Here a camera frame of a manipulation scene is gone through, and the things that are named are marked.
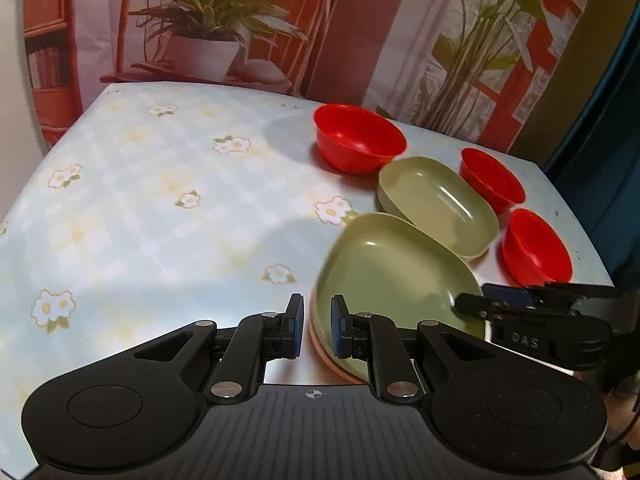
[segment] plate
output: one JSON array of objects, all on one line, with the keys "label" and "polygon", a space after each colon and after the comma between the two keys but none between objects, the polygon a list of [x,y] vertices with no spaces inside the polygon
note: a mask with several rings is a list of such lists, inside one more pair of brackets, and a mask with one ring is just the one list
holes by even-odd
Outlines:
[{"label": "plate", "polygon": [[387,164],[378,176],[378,201],[461,258],[484,254],[500,231],[491,206],[462,177],[423,156]]},{"label": "plate", "polygon": [[313,330],[334,362],[367,380],[364,361],[334,357],[331,298],[335,294],[344,296],[353,314],[382,314],[402,328],[435,319],[483,338],[483,321],[459,317],[451,309],[461,292],[481,294],[475,277],[454,253],[400,218],[361,215],[344,228],[318,275],[311,306]]}]

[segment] blue curtain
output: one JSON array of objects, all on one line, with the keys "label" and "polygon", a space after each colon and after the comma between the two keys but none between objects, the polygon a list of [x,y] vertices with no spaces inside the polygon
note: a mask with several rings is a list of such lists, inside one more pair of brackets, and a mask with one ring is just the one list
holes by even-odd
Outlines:
[{"label": "blue curtain", "polygon": [[545,167],[607,267],[640,285],[640,3],[593,96]]}]

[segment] table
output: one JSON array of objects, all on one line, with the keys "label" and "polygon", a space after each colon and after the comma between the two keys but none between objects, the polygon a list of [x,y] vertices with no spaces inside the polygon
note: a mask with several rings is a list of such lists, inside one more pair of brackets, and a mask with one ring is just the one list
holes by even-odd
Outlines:
[{"label": "table", "polygon": [[[376,179],[333,171],[314,145],[315,102],[184,83],[109,86],[46,156],[0,226],[0,467],[35,466],[20,410],[44,381],[198,319],[235,326],[308,298],[348,219],[374,211]],[[454,170],[468,143],[398,124],[403,156]],[[556,229],[574,281],[610,284],[589,238],[534,164],[494,153],[527,208]],[[334,197],[339,218],[326,214]],[[471,264],[510,283],[495,243]],[[305,333],[269,382],[342,382]]]}]

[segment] white wall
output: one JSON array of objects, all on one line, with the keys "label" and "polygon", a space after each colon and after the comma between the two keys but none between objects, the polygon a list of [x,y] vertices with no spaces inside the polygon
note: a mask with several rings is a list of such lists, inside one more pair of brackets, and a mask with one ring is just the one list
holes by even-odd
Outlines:
[{"label": "white wall", "polygon": [[25,68],[22,0],[0,0],[0,222],[43,152]]}]

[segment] metal rivet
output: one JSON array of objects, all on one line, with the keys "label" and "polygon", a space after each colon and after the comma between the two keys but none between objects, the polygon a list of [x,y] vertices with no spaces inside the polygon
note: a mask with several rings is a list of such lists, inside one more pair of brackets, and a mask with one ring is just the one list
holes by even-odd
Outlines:
[{"label": "metal rivet", "polygon": [[394,397],[413,397],[420,391],[418,386],[408,381],[391,383],[386,390]]},{"label": "metal rivet", "polygon": [[241,392],[242,386],[233,381],[222,381],[211,387],[211,393],[216,397],[222,397],[223,399],[237,397]]}]

